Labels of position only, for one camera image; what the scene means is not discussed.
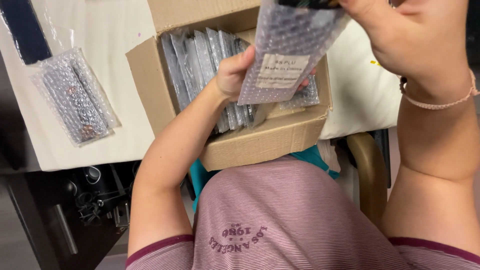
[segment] white label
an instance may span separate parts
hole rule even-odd
[[[310,55],[265,54],[257,87],[291,88],[307,67]]]

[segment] pink bracelet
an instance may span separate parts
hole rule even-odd
[[[450,104],[432,105],[432,104],[421,103],[421,102],[418,102],[418,101],[415,101],[415,100],[409,98],[407,96],[407,93],[405,92],[405,84],[407,83],[407,78],[405,78],[405,77],[400,78],[400,91],[402,91],[402,94],[404,95],[404,97],[408,101],[410,101],[410,103],[412,103],[415,106],[418,106],[418,107],[424,108],[424,109],[429,109],[429,110],[442,110],[442,109],[450,108],[450,107],[452,107],[452,106],[454,106],[458,103],[462,103],[465,100],[469,99],[471,96],[476,96],[476,95],[480,94],[480,92],[477,90],[477,87],[476,87],[476,84],[475,84],[475,75],[473,74],[473,72],[471,70],[470,70],[470,76],[472,77],[472,88],[470,89],[470,92],[468,93],[468,95],[466,97],[462,98],[461,100],[455,101],[455,102],[450,103]]]

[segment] table surface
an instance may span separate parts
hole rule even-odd
[[[47,10],[61,38],[69,37],[64,47],[82,48],[122,125],[112,136],[74,147],[28,78],[39,69],[22,64],[6,26],[0,24],[0,51],[41,169],[142,159],[154,134],[125,53],[156,34],[147,1],[32,0],[32,4],[44,30]],[[396,125],[398,79],[370,63],[374,60],[367,35],[350,22],[328,52],[334,108],[320,139]]]

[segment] open cardboard box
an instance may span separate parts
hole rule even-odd
[[[179,112],[170,82],[161,40],[165,32],[205,27],[237,33],[253,43],[260,0],[148,0],[157,36],[138,45],[126,56],[138,95],[155,135]],[[317,65],[320,104],[296,110],[274,108],[266,121],[253,130],[228,131],[208,140],[200,155],[208,170],[255,164],[303,151],[316,144],[332,109],[326,56]]]

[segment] striped shirt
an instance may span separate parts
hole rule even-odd
[[[219,172],[197,215],[194,236],[145,247],[127,270],[480,270],[454,247],[386,239],[326,172],[292,157]]]

